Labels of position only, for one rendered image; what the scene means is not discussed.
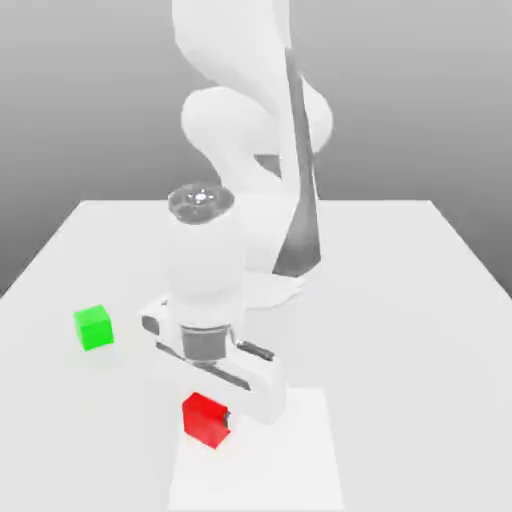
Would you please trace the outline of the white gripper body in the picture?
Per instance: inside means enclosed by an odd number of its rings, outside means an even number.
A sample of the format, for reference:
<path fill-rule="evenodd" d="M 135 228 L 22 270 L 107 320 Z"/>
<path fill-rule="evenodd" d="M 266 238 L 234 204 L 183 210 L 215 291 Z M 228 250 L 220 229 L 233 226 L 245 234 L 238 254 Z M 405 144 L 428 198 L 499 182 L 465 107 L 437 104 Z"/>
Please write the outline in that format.
<path fill-rule="evenodd" d="M 180 391 L 197 392 L 226 406 L 235 415 L 272 424 L 286 405 L 283 365 L 272 351 L 247 341 L 228 342 L 226 357 L 216 362 L 198 363 L 178 356 L 158 341 L 161 357 L 156 367 Z"/>

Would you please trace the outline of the small red cube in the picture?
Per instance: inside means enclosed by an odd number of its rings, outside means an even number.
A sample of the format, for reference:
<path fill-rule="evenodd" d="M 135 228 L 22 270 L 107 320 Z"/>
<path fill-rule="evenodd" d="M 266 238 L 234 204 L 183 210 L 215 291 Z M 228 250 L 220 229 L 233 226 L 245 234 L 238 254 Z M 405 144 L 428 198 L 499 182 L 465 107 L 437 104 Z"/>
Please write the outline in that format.
<path fill-rule="evenodd" d="M 229 410 L 198 392 L 182 403 L 184 431 L 204 445 L 217 449 L 231 433 L 223 425 L 223 416 Z"/>

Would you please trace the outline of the small green cube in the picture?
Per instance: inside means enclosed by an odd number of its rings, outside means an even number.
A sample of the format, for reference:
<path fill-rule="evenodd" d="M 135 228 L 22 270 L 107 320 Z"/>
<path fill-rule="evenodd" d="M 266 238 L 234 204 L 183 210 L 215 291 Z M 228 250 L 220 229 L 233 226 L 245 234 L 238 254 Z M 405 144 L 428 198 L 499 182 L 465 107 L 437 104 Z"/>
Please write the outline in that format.
<path fill-rule="evenodd" d="M 112 323 L 103 305 L 96 305 L 73 313 L 77 337 L 84 351 L 90 351 L 114 342 Z"/>

